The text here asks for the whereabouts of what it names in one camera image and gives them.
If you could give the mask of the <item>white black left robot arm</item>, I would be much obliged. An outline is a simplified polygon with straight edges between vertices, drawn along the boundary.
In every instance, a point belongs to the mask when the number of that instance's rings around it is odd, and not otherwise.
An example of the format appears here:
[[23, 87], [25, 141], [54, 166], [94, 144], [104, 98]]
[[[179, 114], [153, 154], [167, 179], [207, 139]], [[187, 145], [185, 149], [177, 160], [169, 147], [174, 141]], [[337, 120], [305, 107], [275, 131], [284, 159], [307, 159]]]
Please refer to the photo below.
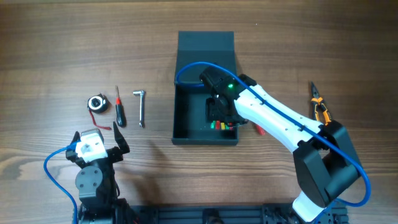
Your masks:
[[139, 218], [125, 198], [115, 179], [113, 164], [121, 162], [130, 148], [113, 124], [116, 146], [106, 149], [100, 129], [76, 132], [67, 160], [81, 168], [75, 178], [81, 205], [73, 214], [73, 223], [139, 223]]

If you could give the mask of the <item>red handled snips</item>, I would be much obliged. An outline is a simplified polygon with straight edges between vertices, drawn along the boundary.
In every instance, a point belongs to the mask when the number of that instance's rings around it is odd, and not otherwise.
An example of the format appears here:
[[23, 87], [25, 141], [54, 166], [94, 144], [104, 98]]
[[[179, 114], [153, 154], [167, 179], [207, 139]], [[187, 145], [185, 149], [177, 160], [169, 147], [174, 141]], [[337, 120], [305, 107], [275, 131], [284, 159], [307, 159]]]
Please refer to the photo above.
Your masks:
[[265, 130], [262, 129], [258, 124], [255, 124], [254, 127], [256, 128], [258, 134], [260, 134], [261, 136], [264, 136], [266, 134]]

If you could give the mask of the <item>orange black needle-nose pliers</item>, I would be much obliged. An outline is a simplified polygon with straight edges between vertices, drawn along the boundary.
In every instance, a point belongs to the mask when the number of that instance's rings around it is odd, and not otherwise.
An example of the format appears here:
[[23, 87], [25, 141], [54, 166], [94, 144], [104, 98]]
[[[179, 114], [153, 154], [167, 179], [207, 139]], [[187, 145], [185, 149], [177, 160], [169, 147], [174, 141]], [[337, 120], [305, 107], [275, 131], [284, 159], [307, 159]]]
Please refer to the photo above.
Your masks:
[[332, 117], [326, 106], [325, 100], [320, 96], [319, 91], [313, 82], [310, 82], [310, 89], [312, 93], [312, 99], [310, 100], [312, 105], [312, 118], [316, 121], [321, 121], [321, 112], [324, 117], [325, 125], [328, 125], [331, 123]]

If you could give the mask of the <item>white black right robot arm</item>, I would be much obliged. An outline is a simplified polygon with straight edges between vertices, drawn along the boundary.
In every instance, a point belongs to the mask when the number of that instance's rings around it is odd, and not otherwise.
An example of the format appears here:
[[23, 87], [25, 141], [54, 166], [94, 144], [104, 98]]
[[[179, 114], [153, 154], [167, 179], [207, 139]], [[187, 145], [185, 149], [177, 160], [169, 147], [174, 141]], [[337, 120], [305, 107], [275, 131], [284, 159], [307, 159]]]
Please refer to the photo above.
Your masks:
[[244, 74], [235, 78], [209, 66], [199, 79], [210, 91], [211, 120], [230, 128], [252, 121], [293, 155], [301, 193], [292, 208], [301, 220], [318, 220], [361, 176], [358, 155], [346, 128], [339, 122], [323, 124], [298, 114]]

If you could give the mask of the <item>silver L-shaped socket wrench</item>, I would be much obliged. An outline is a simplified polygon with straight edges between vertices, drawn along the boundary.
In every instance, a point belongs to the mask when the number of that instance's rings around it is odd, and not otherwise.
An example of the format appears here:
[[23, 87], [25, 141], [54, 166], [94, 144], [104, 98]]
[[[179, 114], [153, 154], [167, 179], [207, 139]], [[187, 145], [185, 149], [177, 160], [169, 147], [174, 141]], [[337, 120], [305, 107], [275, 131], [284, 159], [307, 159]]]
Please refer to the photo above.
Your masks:
[[144, 128], [144, 98], [146, 92], [144, 90], [135, 90], [133, 91], [134, 96], [140, 97], [140, 113], [139, 113], [139, 126]]

